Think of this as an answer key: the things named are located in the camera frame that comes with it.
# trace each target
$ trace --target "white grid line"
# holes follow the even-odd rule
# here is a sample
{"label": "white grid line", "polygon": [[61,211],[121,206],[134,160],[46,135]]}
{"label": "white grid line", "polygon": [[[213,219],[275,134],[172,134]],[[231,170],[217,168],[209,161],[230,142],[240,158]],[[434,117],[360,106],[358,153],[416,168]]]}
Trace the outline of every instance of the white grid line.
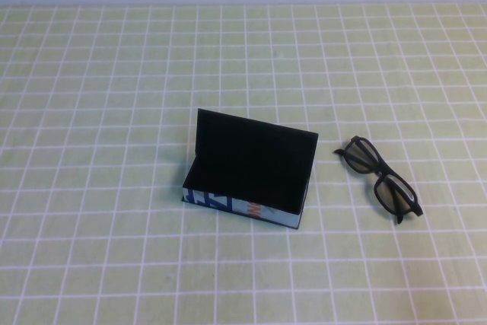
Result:
{"label": "white grid line", "polygon": [[[247,47],[247,9],[246,6],[243,7],[243,24],[244,24],[244,33],[245,33],[245,91],[247,97],[247,118],[250,118],[250,97],[249,97],[249,62],[247,61],[248,56],[248,47]],[[253,305],[253,322],[257,323],[257,296],[256,296],[256,253],[255,253],[255,237],[254,235],[254,227],[253,227],[253,220],[250,221],[250,233],[251,233],[251,247],[252,247],[252,305]]]}
{"label": "white grid line", "polygon": [[[196,6],[196,20],[198,20],[198,15],[199,15],[199,6]],[[193,51],[193,59],[196,60],[196,46],[198,44],[198,37],[195,37],[195,43],[194,43],[194,51]],[[194,85],[195,85],[195,70],[196,70],[196,63],[193,63],[193,77],[191,78],[191,97],[189,100],[189,106],[193,107],[193,97],[194,97]],[[185,175],[188,174],[189,172],[189,166],[190,166],[190,160],[189,157],[190,155],[190,149],[191,149],[191,144],[190,144],[190,139],[191,139],[191,128],[192,128],[192,121],[193,121],[193,114],[189,114],[189,125],[188,125],[188,138],[187,138],[187,148],[186,148],[186,166],[185,166]],[[183,259],[183,239],[184,239],[184,214],[186,213],[186,206],[188,203],[183,203],[183,211],[181,214],[181,233],[180,233],[180,252],[179,252],[179,263],[177,264],[177,274],[176,274],[176,298],[174,301],[174,313],[173,313],[173,324],[177,325],[177,315],[179,311],[179,299],[180,299],[180,286],[181,286],[181,261]]]}
{"label": "white grid line", "polygon": [[[149,33],[149,27],[151,26],[151,10],[152,8],[149,7],[149,16],[148,16],[148,19],[147,19],[147,25],[146,25],[146,29],[145,29],[145,40],[144,40],[144,46],[147,44],[147,39],[148,39],[148,33]],[[142,58],[144,58],[144,52],[145,52],[145,47],[142,49]],[[140,83],[140,80],[142,79],[142,64],[140,65],[140,69],[138,71],[138,82]],[[138,93],[138,90],[137,92],[135,93],[135,97],[134,97],[134,110],[135,110],[135,105],[137,104],[137,93]],[[159,145],[159,140],[161,138],[161,126],[162,126],[162,117],[163,117],[163,113],[164,113],[164,97],[162,99],[163,101],[163,105],[161,105],[161,117],[159,118],[159,130],[158,130],[158,143],[157,145]],[[127,139],[129,141],[130,139],[130,134],[127,135]],[[148,214],[147,214],[147,220],[145,222],[145,235],[144,235],[144,243],[143,243],[143,246],[142,246],[142,262],[145,261],[145,248],[147,246],[147,234],[148,234],[148,231],[149,231],[149,223],[151,221],[151,207],[152,207],[152,197],[154,195],[154,185],[155,185],[155,177],[156,177],[156,161],[157,161],[157,155],[158,155],[158,150],[156,149],[156,159],[154,160],[154,168],[152,170],[152,188],[151,188],[151,195],[150,195],[150,200],[149,200],[149,208],[148,208]],[[136,325],[137,324],[137,317],[138,317],[138,306],[139,306],[139,303],[140,303],[140,293],[142,291],[142,276],[143,276],[143,273],[144,273],[144,266],[140,266],[140,271],[138,273],[138,285],[137,285],[137,299],[135,300],[135,309],[134,309],[134,321],[133,321],[133,324]]]}
{"label": "white grid line", "polygon": [[[127,12],[128,12],[128,8],[125,9],[125,14],[124,14],[124,17],[123,17],[123,26],[122,26],[122,29],[125,26]],[[122,34],[120,34],[120,36],[119,36],[119,46],[120,46],[120,43],[121,42],[122,42]],[[115,59],[118,57],[118,52],[119,52],[119,48],[116,49]],[[112,77],[110,79],[110,84],[113,83],[113,80],[115,79],[115,76],[113,75],[114,72],[115,72],[115,63],[113,64]],[[107,98],[105,100],[105,106],[107,105],[107,103],[108,103],[108,95],[107,95]],[[135,111],[135,99],[134,99],[134,108],[133,108],[132,115],[131,115],[131,121],[133,120],[134,111]],[[130,133],[127,134],[126,143],[129,142],[129,135],[130,135]],[[128,148],[126,147],[125,153],[123,155],[123,163],[124,164],[125,164],[126,158],[127,158],[127,149]],[[113,233],[113,227],[115,225],[115,217],[116,217],[115,212],[116,212],[116,208],[118,206],[118,201],[119,201],[118,198],[119,198],[119,195],[120,195],[120,187],[122,185],[123,171],[124,171],[124,166],[122,166],[122,169],[120,171],[119,186],[118,186],[118,190],[116,192],[115,209],[113,210],[112,221],[111,221],[111,224],[110,224],[110,235],[109,235],[108,242],[107,242],[107,248],[106,248],[106,251],[105,251],[105,258],[104,258],[104,261],[103,261],[103,270],[101,272],[101,279],[100,279],[100,284],[99,284],[99,287],[98,287],[97,304],[96,304],[96,307],[94,309],[93,325],[96,325],[97,320],[98,320],[98,311],[100,309],[100,295],[101,295],[102,289],[103,289],[103,281],[104,281],[104,276],[105,276],[105,272],[106,272],[105,268],[106,268],[106,264],[107,264],[107,261],[108,261],[108,256],[110,255],[110,242],[111,242],[111,237],[112,237],[112,233]]]}
{"label": "white grid line", "polygon": [[[365,19],[365,22],[367,23],[367,26],[368,26],[369,32],[370,32],[370,27],[369,27],[368,19]],[[372,46],[374,47],[374,52],[377,55],[377,50],[375,48],[375,45],[373,44]],[[383,73],[381,73],[381,74],[382,74],[382,81],[384,83],[384,89],[387,92],[387,99],[389,101],[390,106],[393,106],[392,100],[390,98],[389,90],[387,89],[386,79],[384,77],[384,74]],[[397,124],[396,112],[394,111],[393,108],[392,108],[392,111],[393,111],[394,120],[396,121],[396,124]],[[401,137],[401,139],[403,138],[400,130],[399,130],[399,136]],[[406,146],[404,145],[404,141],[403,141],[403,148],[404,148],[404,151],[407,154],[407,150],[406,150]],[[406,288],[407,288],[407,292],[408,292],[408,296],[409,296],[409,303],[411,304],[412,314],[414,316],[415,321],[418,321],[418,314],[417,314],[417,311],[415,309],[414,301],[412,299],[411,285],[409,284],[408,274],[407,274],[407,271],[406,271],[406,266],[404,264],[403,253],[401,251],[401,246],[399,245],[399,240],[397,239],[397,232],[396,232],[396,228],[394,226],[394,221],[391,220],[391,223],[390,224],[391,224],[392,232],[394,234],[394,241],[396,242],[397,252],[399,253],[399,258],[400,258],[400,262],[401,262],[401,269],[403,270],[404,279],[405,279],[405,282],[406,282]]]}
{"label": "white grid line", "polygon": [[[342,17],[342,11],[341,11],[340,8],[339,8],[339,14],[340,14],[340,21],[342,22],[342,24],[344,24],[343,23],[343,17]],[[349,53],[350,53],[350,45],[348,44],[348,37],[347,37],[347,35],[345,35],[345,40],[347,40],[347,48],[349,49]],[[357,89],[359,90],[360,89],[360,86],[358,84],[357,76],[355,74],[355,67],[353,66],[353,64],[352,64],[352,71],[353,71],[353,74],[354,74],[355,85],[357,86]],[[365,113],[365,108],[364,108],[363,104],[362,104],[361,108],[362,108],[362,113],[364,114],[364,116],[367,116],[366,113]],[[365,120],[365,126],[367,128],[368,134],[371,135],[371,131],[370,131],[370,128],[368,126],[368,121],[367,120]],[[338,128],[338,135],[339,135],[339,138],[342,139],[342,133],[340,132],[340,129],[339,128]],[[349,195],[350,195],[350,199],[352,201],[352,205],[354,205],[355,204],[355,200],[354,200],[354,196],[352,194],[352,190],[350,189],[350,186],[349,186]],[[360,232],[360,226],[358,224],[357,212],[355,210],[353,210],[353,215],[354,215],[354,220],[355,220],[355,224],[357,226],[357,231],[358,231],[358,244],[360,246],[360,251],[361,251],[362,258],[364,259],[366,257],[366,255],[365,255],[365,249],[364,249],[364,244],[362,242],[362,237],[361,237],[361,232]],[[367,263],[365,262],[365,260],[364,260],[363,263],[364,263],[364,270],[365,270],[365,278],[367,280],[367,285],[368,285],[368,288],[369,288],[369,295],[370,295],[370,298],[371,298],[372,314],[374,315],[374,320],[377,321],[378,320],[377,319],[377,310],[375,308],[374,296],[372,295],[372,290],[371,290],[372,285],[371,285],[370,274],[368,272],[368,267],[367,267]]]}

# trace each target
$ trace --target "glasses lens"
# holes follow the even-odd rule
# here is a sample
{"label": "glasses lens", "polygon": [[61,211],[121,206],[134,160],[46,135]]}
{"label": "glasses lens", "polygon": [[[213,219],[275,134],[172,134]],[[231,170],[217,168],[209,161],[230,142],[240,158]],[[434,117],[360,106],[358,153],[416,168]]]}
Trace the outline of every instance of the glasses lens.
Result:
{"label": "glasses lens", "polygon": [[356,171],[370,173],[379,163],[374,149],[364,140],[355,141],[346,149],[346,160]]}
{"label": "glasses lens", "polygon": [[414,195],[404,182],[392,175],[386,175],[376,189],[377,198],[391,211],[402,213],[411,210],[414,203]]}

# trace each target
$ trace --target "eyeglasses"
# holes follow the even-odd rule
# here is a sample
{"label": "eyeglasses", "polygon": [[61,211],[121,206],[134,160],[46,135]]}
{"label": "eyeglasses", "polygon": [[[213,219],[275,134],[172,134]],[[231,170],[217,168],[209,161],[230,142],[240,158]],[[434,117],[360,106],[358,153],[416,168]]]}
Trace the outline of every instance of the eyeglasses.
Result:
{"label": "eyeglasses", "polygon": [[374,173],[379,177],[374,186],[375,196],[389,213],[397,217],[398,224],[403,222],[404,215],[410,212],[414,212],[418,217],[423,214],[415,191],[386,164],[370,141],[356,136],[345,149],[340,148],[334,152],[343,156],[357,173]]}

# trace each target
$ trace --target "tinted lens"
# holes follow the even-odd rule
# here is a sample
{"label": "tinted lens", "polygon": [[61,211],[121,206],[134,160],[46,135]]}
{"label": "tinted lens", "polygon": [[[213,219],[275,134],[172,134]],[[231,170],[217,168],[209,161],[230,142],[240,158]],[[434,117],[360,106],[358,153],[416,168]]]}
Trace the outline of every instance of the tinted lens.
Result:
{"label": "tinted lens", "polygon": [[377,187],[376,194],[377,198],[391,212],[397,212],[397,209],[400,209],[403,213],[410,211],[410,203],[414,202],[414,195],[411,190],[401,180],[392,175],[387,175],[384,178]]}
{"label": "tinted lens", "polygon": [[363,140],[358,140],[346,149],[346,160],[356,171],[361,173],[371,172],[379,160],[374,149]]}

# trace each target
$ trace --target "table surface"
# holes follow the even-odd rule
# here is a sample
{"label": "table surface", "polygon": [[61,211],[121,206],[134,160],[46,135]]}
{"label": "table surface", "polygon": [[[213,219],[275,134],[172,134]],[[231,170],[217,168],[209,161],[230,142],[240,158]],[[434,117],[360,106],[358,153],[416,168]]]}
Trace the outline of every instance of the table surface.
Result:
{"label": "table surface", "polygon": [[[0,8],[0,323],[487,323],[486,62],[487,4]],[[199,107],[320,134],[299,230],[180,201]]]}

